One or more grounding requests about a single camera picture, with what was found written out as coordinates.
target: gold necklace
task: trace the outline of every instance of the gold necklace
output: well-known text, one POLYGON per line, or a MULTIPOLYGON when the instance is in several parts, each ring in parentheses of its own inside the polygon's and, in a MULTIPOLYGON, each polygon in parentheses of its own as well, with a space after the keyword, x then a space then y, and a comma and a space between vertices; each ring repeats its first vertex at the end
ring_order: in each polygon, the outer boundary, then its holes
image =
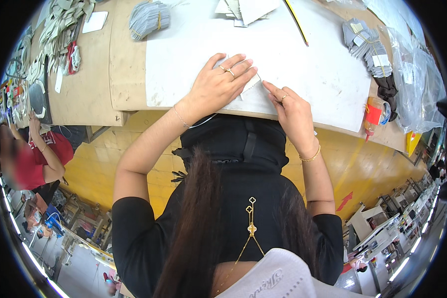
POLYGON ((255 240, 256 245, 258 246, 258 248, 262 252, 263 256, 265 256, 265 253, 263 252, 262 248, 260 247, 260 244, 258 243, 258 241, 256 241, 256 238, 255 238, 256 226, 253 223, 253 219, 254 219, 254 209, 255 209, 254 208, 254 203, 256 202, 256 199, 254 197, 251 197, 250 199, 248 199, 248 201, 252 204, 251 206, 249 205, 249 206, 247 206, 245 208, 245 211, 248 213, 248 228, 247 228, 247 230, 250 233, 250 235, 248 236, 247 241, 245 242, 244 248, 242 248, 242 251, 240 252, 237 260, 233 264, 232 268, 228 272, 228 274, 225 277, 225 279, 223 280, 223 282, 220 284, 219 288, 221 288, 224 285, 224 283, 227 281, 228 277, 232 273, 233 269, 235 268, 235 265, 237 265, 238 261, 240 260, 240 257, 244 253, 245 248, 247 247, 248 242, 250 241, 250 238, 253 238, 255 240))

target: long brown hair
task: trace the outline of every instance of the long brown hair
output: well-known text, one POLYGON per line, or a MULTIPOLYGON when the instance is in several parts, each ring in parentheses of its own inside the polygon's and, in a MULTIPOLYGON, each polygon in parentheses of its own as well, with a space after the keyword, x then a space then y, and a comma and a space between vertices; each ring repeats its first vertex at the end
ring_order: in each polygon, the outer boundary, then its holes
MULTIPOLYGON (((209 298, 221 248, 220 175, 208 156, 194 149, 185 178, 181 217, 154 298, 209 298)), ((286 191, 279 224, 284 248, 299 255, 318 277, 311 216, 303 198, 286 191)))

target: yellow pencil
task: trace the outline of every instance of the yellow pencil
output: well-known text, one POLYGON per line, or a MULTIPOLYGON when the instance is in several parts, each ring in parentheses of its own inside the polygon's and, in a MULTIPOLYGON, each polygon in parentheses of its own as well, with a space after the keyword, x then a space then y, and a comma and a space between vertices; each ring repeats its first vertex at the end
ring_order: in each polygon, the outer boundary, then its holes
POLYGON ((298 28, 300 29, 301 35, 303 36, 304 43, 306 44, 307 47, 309 47, 310 44, 308 43, 308 40, 304 36, 303 28, 301 28, 301 24, 300 24, 300 21, 298 21, 297 14, 295 13, 293 8, 291 7, 291 4, 290 4, 290 2, 288 0, 285 0, 285 3, 286 3, 286 6, 288 6, 288 8, 290 9, 290 12, 291 12, 291 15, 293 16, 293 19, 295 19, 295 21, 297 21, 298 28))

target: silver bracelet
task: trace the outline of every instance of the silver bracelet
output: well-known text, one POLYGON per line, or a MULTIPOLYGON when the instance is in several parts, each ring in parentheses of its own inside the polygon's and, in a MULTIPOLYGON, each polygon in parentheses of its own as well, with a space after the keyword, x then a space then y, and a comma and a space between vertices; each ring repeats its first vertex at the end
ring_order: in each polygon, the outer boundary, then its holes
POLYGON ((179 113, 177 112, 177 110, 175 109, 175 105, 172 106, 172 108, 174 109, 175 114, 179 117, 179 119, 182 121, 182 124, 184 125, 184 127, 189 128, 190 125, 187 124, 184 119, 182 119, 182 117, 179 115, 179 113))

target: finger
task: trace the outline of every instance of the finger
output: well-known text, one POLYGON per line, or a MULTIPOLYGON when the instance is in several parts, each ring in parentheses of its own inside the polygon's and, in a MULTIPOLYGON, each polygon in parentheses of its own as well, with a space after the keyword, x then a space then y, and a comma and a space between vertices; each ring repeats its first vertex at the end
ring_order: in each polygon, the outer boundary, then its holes
POLYGON ((278 120, 285 121, 286 114, 285 114, 285 109, 284 109, 283 105, 281 105, 280 102, 277 101, 276 98, 272 94, 268 94, 268 98, 271 100, 273 106, 275 107, 276 112, 278 113, 278 120))
POLYGON ((234 88, 237 90, 240 87, 245 86, 245 84, 247 84, 256 75, 257 70, 258 70, 257 67, 252 67, 249 70, 247 70, 246 73, 244 73, 243 75, 237 77, 232 82, 232 85, 234 86, 234 88))
POLYGON ((204 65, 203 69, 212 70, 220 59, 223 59, 227 56, 225 53, 216 53, 214 56, 210 57, 207 63, 204 65))
POLYGON ((253 64, 253 60, 248 59, 248 60, 243 61, 240 64, 237 64, 233 68, 231 68, 231 70, 234 74, 234 77, 232 78, 232 80, 243 75, 247 71, 247 69, 249 69, 251 67, 252 64, 253 64))
POLYGON ((288 87, 283 87, 282 90, 285 91, 286 94, 290 95, 293 99, 302 99, 302 100, 304 100, 295 91, 291 90, 288 87))
POLYGON ((279 102, 282 101, 283 96, 288 95, 288 93, 286 93, 285 91, 283 91, 280 88, 276 87, 272 83, 267 82, 266 80, 264 80, 262 83, 263 83, 263 86, 265 88, 267 88, 267 90, 270 91, 270 93, 272 93, 273 96, 276 97, 276 100, 278 100, 279 102))
POLYGON ((242 61, 243 59, 245 59, 246 55, 245 54, 237 54, 231 58, 228 58, 227 60, 225 60, 221 66, 225 69, 229 69, 232 68, 235 64, 239 63, 240 61, 242 61))

